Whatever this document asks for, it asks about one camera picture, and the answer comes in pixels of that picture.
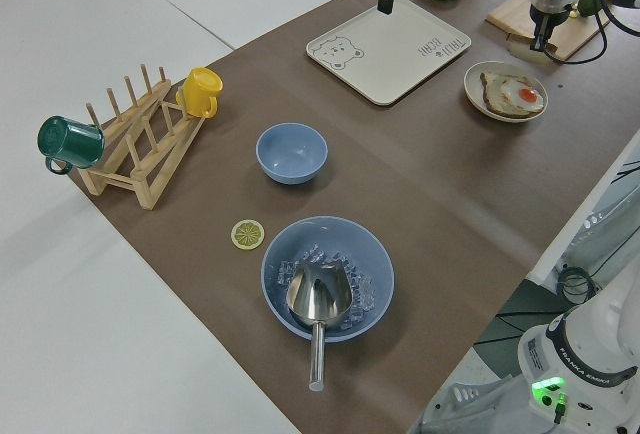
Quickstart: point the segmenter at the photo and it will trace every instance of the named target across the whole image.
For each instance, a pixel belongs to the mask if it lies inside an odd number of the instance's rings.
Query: blue bowl
[[[327,160],[328,152],[318,131],[294,122],[271,126],[256,143],[260,167],[282,184],[302,184],[312,179]]]
[[[300,326],[286,302],[287,287],[278,282],[282,262],[302,259],[314,245],[329,255],[339,252],[356,266],[357,272],[368,273],[374,293],[373,307],[365,311],[362,320],[348,329],[329,329],[326,342],[352,339],[369,330],[387,311],[393,296],[394,274],[391,259],[380,241],[364,227],[339,217],[310,217],[282,230],[271,242],[262,260],[262,292],[275,316],[287,329],[311,339],[311,332]]]

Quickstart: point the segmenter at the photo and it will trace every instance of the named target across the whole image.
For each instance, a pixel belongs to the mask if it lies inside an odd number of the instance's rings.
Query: egg yolk
[[[538,93],[533,89],[520,89],[518,91],[518,95],[520,96],[520,99],[525,102],[533,103],[536,102],[536,99],[538,99]]]

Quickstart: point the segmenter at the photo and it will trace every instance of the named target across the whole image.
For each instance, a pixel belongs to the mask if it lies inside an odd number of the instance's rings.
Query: lemon slice
[[[233,245],[243,251],[255,249],[264,240],[264,228],[258,221],[244,219],[237,222],[231,229],[231,241]]]

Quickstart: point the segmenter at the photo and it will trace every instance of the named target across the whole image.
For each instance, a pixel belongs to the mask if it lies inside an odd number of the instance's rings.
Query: metal scoop
[[[353,302],[341,261],[311,264],[300,261],[287,291],[287,306],[295,320],[311,328],[309,389],[324,389],[324,331],[340,324]]]

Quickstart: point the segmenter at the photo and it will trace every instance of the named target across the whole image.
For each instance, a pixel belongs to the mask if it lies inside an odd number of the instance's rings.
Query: green mug
[[[73,166],[88,169],[100,160],[104,152],[104,134],[98,126],[53,116],[40,128],[38,148],[46,157],[47,169],[54,174],[67,174]],[[53,161],[66,165],[55,169]]]

